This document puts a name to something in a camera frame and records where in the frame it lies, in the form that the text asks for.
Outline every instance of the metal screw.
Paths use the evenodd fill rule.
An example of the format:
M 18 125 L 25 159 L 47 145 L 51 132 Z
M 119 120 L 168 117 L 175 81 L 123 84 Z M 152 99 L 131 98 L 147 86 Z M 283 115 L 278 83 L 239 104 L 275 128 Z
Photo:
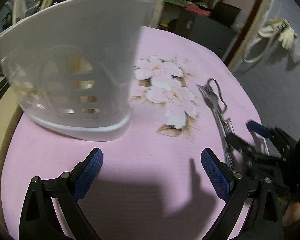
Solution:
M 271 179 L 268 178 L 268 177 L 265 177 L 265 182 L 266 182 L 266 183 L 271 183 Z
M 66 171 L 66 172 L 61 174 L 61 178 L 66 179 L 66 178 L 69 177 L 69 175 L 70 175 L 70 173 Z
M 37 181 L 38 181 L 38 179 L 39 179 L 39 177 L 38 177 L 38 176 L 34 176 L 34 177 L 31 179 L 31 181 L 32 181 L 32 182 L 37 182 Z
M 240 172 L 236 172 L 235 174 L 234 174 L 234 176 L 237 178 L 237 179 L 242 179 L 242 174 L 240 173 Z

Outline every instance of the pink tablecloth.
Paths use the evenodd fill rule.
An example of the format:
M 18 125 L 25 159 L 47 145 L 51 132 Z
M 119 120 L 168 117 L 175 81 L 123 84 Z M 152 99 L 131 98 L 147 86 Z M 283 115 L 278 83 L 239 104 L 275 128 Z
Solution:
M 221 161 L 224 157 L 215 120 L 196 84 L 204 85 L 210 77 L 218 81 L 228 104 L 226 117 L 231 117 L 235 133 L 250 143 L 253 138 L 245 123 L 250 119 L 260 122 L 258 113 L 221 60 L 190 40 L 144 27 L 137 59 L 143 61 L 136 63 L 135 78 L 172 67 L 174 81 L 182 86 L 170 97 L 149 87 L 149 80 L 135 80 L 132 125 L 118 140 L 67 138 L 22 116 L 6 156 L 1 185 L 4 218 L 15 239 L 31 178 L 52 179 L 71 171 L 94 147 L 103 151 L 104 163 L 79 204 L 102 239 L 199 240 L 211 227 L 225 202 L 217 198 L 200 155 L 210 147 Z M 160 77 L 153 80 L 165 86 Z M 191 98 L 186 104 L 174 101 L 186 100 L 187 95 Z M 161 102 L 165 97 L 173 104 Z M 178 117 L 180 112 L 187 113 L 186 122 Z M 168 129 L 168 124 L 181 129 Z M 246 212 L 247 206 L 231 236 L 240 231 Z

